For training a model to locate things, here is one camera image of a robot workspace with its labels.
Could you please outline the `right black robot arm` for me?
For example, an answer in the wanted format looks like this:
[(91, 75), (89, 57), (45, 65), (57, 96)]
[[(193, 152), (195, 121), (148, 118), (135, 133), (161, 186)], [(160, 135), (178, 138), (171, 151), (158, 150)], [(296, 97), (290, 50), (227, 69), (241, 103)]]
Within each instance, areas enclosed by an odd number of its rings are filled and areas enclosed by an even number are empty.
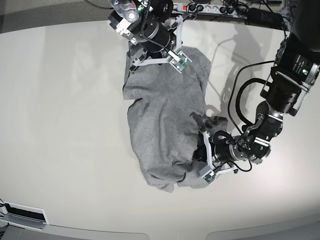
[(172, 49), (176, 36), (164, 23), (171, 17), (171, 0), (110, 0), (110, 26), (133, 45), (150, 53)]

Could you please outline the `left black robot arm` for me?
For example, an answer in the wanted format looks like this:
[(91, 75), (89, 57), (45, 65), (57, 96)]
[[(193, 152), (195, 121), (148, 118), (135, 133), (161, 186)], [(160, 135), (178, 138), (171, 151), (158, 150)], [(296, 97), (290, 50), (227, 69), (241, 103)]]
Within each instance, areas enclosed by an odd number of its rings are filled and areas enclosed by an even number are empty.
[[(212, 163), (214, 168), (236, 161), (249, 160), (259, 164), (270, 153), (270, 140), (283, 129), (283, 116), (295, 116), (294, 107), (301, 93), (308, 94), (320, 73), (320, 2), (301, 0), (298, 2), (290, 34), (277, 51), (274, 66), (270, 69), (272, 82), (260, 78), (247, 80), (238, 90), (235, 108), (244, 122), (239, 136), (219, 130), (207, 138), (193, 158), (203, 163)], [(255, 122), (246, 119), (240, 110), (241, 96), (245, 88), (253, 83), (268, 87), (260, 95), (264, 98), (256, 109)]]

